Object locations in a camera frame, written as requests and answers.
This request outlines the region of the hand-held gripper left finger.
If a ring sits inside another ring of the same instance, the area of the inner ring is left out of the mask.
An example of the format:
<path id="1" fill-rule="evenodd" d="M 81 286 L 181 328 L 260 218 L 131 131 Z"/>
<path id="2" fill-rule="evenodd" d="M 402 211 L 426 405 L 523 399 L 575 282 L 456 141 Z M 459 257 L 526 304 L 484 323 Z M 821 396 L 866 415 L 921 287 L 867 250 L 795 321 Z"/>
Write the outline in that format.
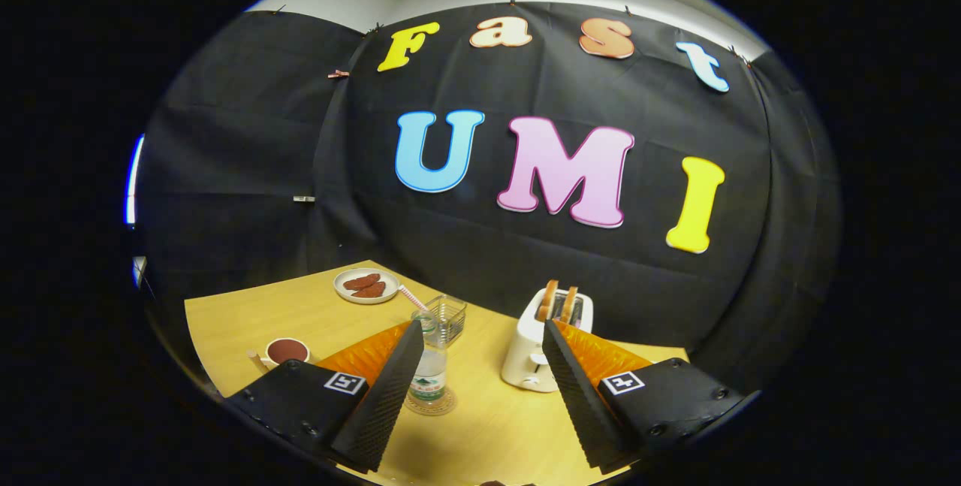
<path id="1" fill-rule="evenodd" d="M 421 322 L 399 323 L 315 364 L 287 360 L 225 406 L 292 452 L 375 472 L 422 354 Z"/>

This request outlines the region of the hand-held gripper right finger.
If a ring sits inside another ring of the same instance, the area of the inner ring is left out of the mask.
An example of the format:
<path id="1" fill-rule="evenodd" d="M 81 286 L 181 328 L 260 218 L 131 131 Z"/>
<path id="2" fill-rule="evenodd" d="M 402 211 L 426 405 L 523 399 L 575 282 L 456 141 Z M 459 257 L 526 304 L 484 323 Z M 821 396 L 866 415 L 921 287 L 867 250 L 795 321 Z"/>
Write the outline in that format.
<path id="1" fill-rule="evenodd" d="M 545 323 L 543 348 L 588 465 L 603 473 L 680 460 L 760 396 L 687 360 L 653 363 L 558 319 Z"/>

